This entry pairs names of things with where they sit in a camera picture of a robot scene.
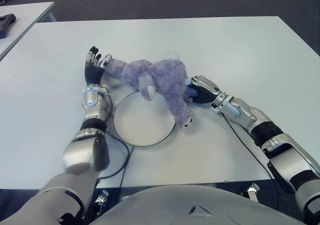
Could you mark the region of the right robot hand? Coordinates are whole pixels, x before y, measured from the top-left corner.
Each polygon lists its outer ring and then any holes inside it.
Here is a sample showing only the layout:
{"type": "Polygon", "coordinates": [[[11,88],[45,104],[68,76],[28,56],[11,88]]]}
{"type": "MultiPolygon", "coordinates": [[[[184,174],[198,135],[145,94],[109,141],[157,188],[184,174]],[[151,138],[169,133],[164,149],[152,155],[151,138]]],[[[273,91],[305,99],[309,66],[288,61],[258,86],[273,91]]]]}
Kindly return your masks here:
{"type": "Polygon", "coordinates": [[[192,103],[208,104],[213,103],[220,92],[221,90],[215,83],[203,75],[197,75],[192,77],[187,85],[185,98],[192,103]]]}

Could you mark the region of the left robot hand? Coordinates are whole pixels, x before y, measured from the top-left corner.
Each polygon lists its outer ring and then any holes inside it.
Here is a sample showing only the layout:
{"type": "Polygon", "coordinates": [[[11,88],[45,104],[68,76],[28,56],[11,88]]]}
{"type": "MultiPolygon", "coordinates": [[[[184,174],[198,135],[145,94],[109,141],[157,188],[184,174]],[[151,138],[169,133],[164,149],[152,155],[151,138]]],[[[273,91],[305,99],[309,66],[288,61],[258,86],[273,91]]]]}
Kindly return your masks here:
{"type": "Polygon", "coordinates": [[[92,46],[87,53],[84,67],[86,85],[100,85],[101,79],[108,64],[112,61],[112,55],[108,54],[103,59],[99,49],[92,46]]]}

